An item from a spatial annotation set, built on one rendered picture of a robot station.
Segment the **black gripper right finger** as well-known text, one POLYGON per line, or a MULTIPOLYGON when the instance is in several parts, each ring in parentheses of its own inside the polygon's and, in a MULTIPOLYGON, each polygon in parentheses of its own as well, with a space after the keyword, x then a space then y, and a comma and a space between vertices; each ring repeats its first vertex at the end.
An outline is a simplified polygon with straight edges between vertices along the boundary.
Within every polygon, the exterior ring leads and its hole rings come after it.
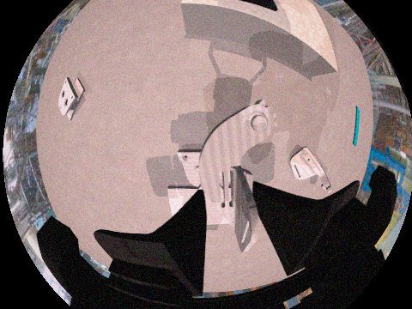
POLYGON ((302 262, 319 241, 330 218, 356 198, 358 189, 360 181, 356 180, 333 195, 318 200, 253 182, 257 215, 286 275, 291 276, 305 268, 302 262))

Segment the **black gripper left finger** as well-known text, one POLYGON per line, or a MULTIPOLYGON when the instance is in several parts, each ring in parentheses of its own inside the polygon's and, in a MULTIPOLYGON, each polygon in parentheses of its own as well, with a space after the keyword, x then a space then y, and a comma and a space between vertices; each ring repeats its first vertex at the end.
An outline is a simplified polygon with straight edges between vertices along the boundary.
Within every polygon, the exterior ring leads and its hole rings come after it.
POLYGON ((171 220, 153 233, 96 230, 94 237, 112 260, 167 269, 192 291, 192 296, 203 296, 206 230, 205 191, 198 189, 171 220))

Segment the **teal rectangular block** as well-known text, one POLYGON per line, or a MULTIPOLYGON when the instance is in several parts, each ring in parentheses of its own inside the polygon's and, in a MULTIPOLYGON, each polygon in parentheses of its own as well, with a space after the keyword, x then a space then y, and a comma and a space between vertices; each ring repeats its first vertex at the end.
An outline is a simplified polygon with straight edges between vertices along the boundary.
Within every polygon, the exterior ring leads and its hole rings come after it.
POLYGON ((358 138, 358 127, 360 127, 360 109, 356 106, 356 124, 354 124, 354 141, 353 144, 356 147, 358 138))

